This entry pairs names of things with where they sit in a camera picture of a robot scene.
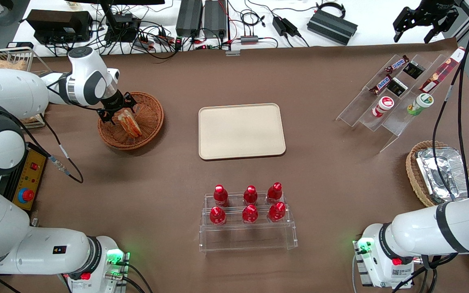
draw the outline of yellow control panel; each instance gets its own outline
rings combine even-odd
[[[13,195],[12,202],[22,208],[30,211],[35,200],[35,194],[39,188],[39,180],[44,171],[46,157],[35,150],[28,149],[28,154],[24,159],[24,167],[21,175],[18,177],[17,188]]]

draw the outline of power supply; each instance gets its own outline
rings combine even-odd
[[[26,21],[41,44],[89,41],[92,17],[88,11],[44,11],[32,9]]]
[[[307,29],[342,45],[347,45],[357,24],[318,9],[307,23]]]
[[[206,0],[204,5],[204,35],[208,39],[227,37],[226,0]]]
[[[196,37],[202,24],[202,0],[182,0],[177,18],[177,35]]]

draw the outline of metal basket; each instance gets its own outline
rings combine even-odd
[[[36,72],[31,72],[33,59],[37,58],[43,63],[45,69]],[[34,50],[30,47],[19,47],[19,48],[4,48],[0,49],[0,60],[7,61],[13,64],[22,63],[23,68],[20,70],[31,72],[40,75],[45,72],[52,72],[52,69],[39,57]]]

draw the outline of snickers bar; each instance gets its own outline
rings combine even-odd
[[[375,85],[372,89],[369,89],[374,95],[378,95],[390,82],[392,81],[392,77],[387,74],[387,76],[380,81],[377,85]]]
[[[391,74],[392,72],[394,72],[394,70],[398,69],[399,67],[401,67],[403,64],[407,62],[410,62],[410,59],[406,57],[406,55],[403,55],[403,58],[399,59],[399,61],[397,61],[393,65],[386,67],[385,71]]]

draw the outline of acrylic stand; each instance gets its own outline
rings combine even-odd
[[[281,201],[286,205],[286,214],[280,221],[273,223],[267,219],[270,205],[265,204],[266,191],[257,191],[258,219],[253,224],[242,222],[242,211],[245,208],[243,193],[229,193],[229,207],[222,208],[226,212],[227,222],[217,226],[211,223],[209,213],[215,206],[212,194],[206,194],[204,208],[200,221],[200,245],[201,252],[234,251],[298,247],[296,238],[296,225],[285,195]]]
[[[406,108],[412,104],[412,102],[417,98],[418,95],[423,92],[419,90],[421,85],[428,79],[436,69],[448,59],[444,55],[439,55],[434,62],[427,61],[425,58],[415,55],[412,61],[418,63],[426,70],[417,78],[414,79],[409,76],[406,72],[403,71],[406,65],[402,65],[401,68],[396,69],[390,76],[392,78],[397,78],[404,85],[408,87],[402,95],[397,96],[392,93],[389,89],[385,88],[379,93],[379,95],[374,95],[369,89],[372,89],[380,81],[383,80],[386,76],[385,67],[392,65],[401,59],[401,56],[394,55],[389,62],[387,62],[376,75],[363,87],[361,92],[350,102],[350,104],[339,114],[336,120],[342,120],[347,123],[349,126],[354,127],[358,122],[367,126],[372,131],[376,131],[379,127],[383,126],[389,132],[392,133],[392,137],[381,149],[380,152],[385,150],[389,145],[391,145],[406,129],[408,124],[412,122],[415,118],[414,115],[410,115]],[[379,99],[389,96],[394,100],[394,106],[389,111],[383,114],[382,117],[375,117],[372,115],[372,109],[376,107],[379,102]]]

